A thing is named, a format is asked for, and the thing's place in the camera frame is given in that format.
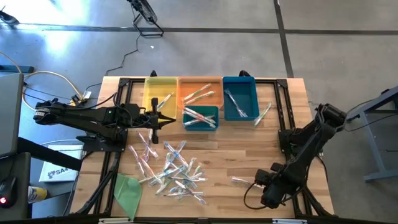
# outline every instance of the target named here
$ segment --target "green cloth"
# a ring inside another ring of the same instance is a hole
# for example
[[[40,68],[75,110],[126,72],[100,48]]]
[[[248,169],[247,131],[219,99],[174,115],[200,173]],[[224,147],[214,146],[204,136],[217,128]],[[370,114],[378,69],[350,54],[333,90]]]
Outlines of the green cloth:
[[[141,193],[141,185],[136,179],[118,174],[113,195],[131,220],[136,215]]]

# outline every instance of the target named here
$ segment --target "plastic bin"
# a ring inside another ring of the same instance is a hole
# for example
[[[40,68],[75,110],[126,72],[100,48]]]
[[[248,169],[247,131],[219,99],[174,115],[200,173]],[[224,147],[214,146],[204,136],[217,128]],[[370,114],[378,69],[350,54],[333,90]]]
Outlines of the plastic bin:
[[[208,123],[206,122],[199,122],[193,125],[189,125],[189,126],[184,126],[184,128],[187,131],[216,131],[216,129],[218,128],[218,107],[217,106],[186,106],[187,108],[190,108],[200,114],[202,114],[203,116],[211,116],[214,115],[214,117],[212,118],[214,121],[216,121],[215,123],[215,128],[212,128],[209,126]],[[191,116],[184,114],[182,121],[183,123],[191,121],[195,118],[192,118]]]
[[[223,88],[230,90],[239,107],[247,114],[247,118],[240,117],[235,104],[224,93],[224,119],[226,121],[252,121],[259,116],[254,77],[224,77]]]
[[[205,85],[211,83],[211,86],[206,90],[201,91],[197,95],[198,97],[202,94],[214,91],[215,93],[211,96],[204,97],[198,101],[190,103],[189,105],[206,105],[206,106],[217,106],[221,108],[224,104],[223,94],[223,79],[221,77],[180,77],[178,78],[177,87],[177,105],[179,108],[184,107],[183,99],[189,94],[199,90]]]
[[[177,77],[148,77],[144,84],[144,97],[142,105],[147,111],[152,110],[151,99],[158,98],[160,103],[167,95],[174,93],[160,112],[170,118],[177,116]]]

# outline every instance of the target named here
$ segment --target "blue bin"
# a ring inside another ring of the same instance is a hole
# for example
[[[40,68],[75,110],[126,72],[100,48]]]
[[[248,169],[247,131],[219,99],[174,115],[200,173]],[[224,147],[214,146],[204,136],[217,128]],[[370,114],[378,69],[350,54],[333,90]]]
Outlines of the blue bin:
[[[197,113],[202,114],[203,116],[211,116],[214,115],[212,118],[216,123],[214,124],[216,127],[212,128],[209,126],[208,123],[206,122],[199,122],[193,125],[189,125],[187,127],[184,127],[187,131],[215,131],[218,128],[218,107],[216,106],[185,106],[187,108],[190,108],[191,110],[196,111]],[[182,118],[182,122],[188,122],[193,120],[191,116],[184,114]]]
[[[226,121],[252,121],[259,116],[256,80],[254,77],[224,77],[223,90],[229,89],[239,107],[248,115],[240,117],[235,104],[224,92],[224,119]]]

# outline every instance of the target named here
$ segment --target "wooden table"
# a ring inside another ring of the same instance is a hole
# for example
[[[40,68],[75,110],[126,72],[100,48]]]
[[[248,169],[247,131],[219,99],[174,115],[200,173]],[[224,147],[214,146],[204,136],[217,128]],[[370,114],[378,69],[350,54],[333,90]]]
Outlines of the wooden table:
[[[117,91],[119,79],[120,77],[104,77],[99,93],[99,102]],[[288,78],[287,81],[295,124],[301,128],[312,120],[304,81],[301,78]],[[132,89],[131,103],[142,105],[143,91],[144,84],[135,83]],[[282,91],[280,92],[285,109],[284,95]],[[279,206],[277,209],[250,210],[246,208],[243,204],[243,194],[247,186],[231,182],[232,176],[253,181],[254,174],[258,169],[269,170],[273,162],[285,163],[277,138],[279,120],[272,85],[257,84],[257,96],[260,110],[263,110],[268,102],[272,102],[271,109],[257,128],[253,128],[252,121],[225,121],[223,112],[220,111],[220,126],[216,132],[188,132],[182,126],[182,113],[178,110],[177,122],[168,124],[159,131],[160,144],[153,145],[153,148],[157,150],[160,159],[155,161],[151,157],[149,165],[154,171],[161,170],[167,153],[163,144],[164,141],[168,141],[173,147],[177,147],[180,141],[187,140],[182,156],[187,161],[196,157],[195,167],[198,162],[204,164],[203,170],[208,180],[200,182],[197,190],[204,192],[207,205],[200,204],[193,197],[184,197],[180,201],[171,197],[156,197],[155,191],[158,187],[149,187],[147,184],[143,184],[142,197],[136,217],[293,218],[291,201],[285,207]],[[113,106],[113,102],[109,101],[103,106]],[[144,150],[144,145],[138,138],[136,131],[140,131],[147,136],[148,130],[129,130],[127,144],[132,144],[141,153]],[[104,153],[95,152],[84,160],[71,212],[81,208],[98,186],[103,157]],[[122,153],[119,172],[137,179],[142,178],[137,169],[135,158],[129,151]],[[312,162],[308,187],[324,208],[333,213],[325,171],[318,160]],[[105,189],[104,193],[101,208],[104,208],[108,198],[108,188]],[[260,206],[261,195],[261,190],[252,189],[248,193],[248,204],[253,207]],[[299,200],[300,207],[304,211],[302,198],[299,197]],[[112,216],[126,216],[117,202],[113,204]]]

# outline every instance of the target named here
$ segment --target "gray floor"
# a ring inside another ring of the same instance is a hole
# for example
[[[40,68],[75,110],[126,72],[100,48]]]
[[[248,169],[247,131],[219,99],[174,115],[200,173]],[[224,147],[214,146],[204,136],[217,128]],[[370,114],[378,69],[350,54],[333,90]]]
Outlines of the gray floor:
[[[123,0],[0,1],[5,12],[22,23],[131,27],[131,9]],[[149,0],[164,27],[277,29],[272,0]],[[398,2],[393,0],[280,0],[286,29],[397,30]],[[135,49],[135,32],[68,32],[0,30],[0,50],[20,65],[66,75],[79,90],[98,83],[107,69],[119,66]],[[398,84],[396,35],[287,35],[295,77],[305,79],[309,103],[332,103],[348,110]],[[286,77],[279,34],[169,32],[161,39],[140,38],[139,52],[124,68],[109,75],[160,76],[237,75]],[[0,63],[8,63],[0,58]],[[73,90],[59,78],[32,77],[42,91],[69,97]],[[35,94],[50,99],[48,96]],[[70,139],[80,131],[63,126],[38,126],[33,112],[22,107],[20,136],[38,143]],[[353,128],[361,125],[357,121]],[[370,184],[363,176],[375,172],[366,133],[338,133],[325,146],[329,186],[335,213],[345,218],[398,222],[398,178]],[[398,154],[390,159],[397,160]],[[41,162],[32,163],[32,172]],[[60,215],[66,197],[34,205],[34,217]]]

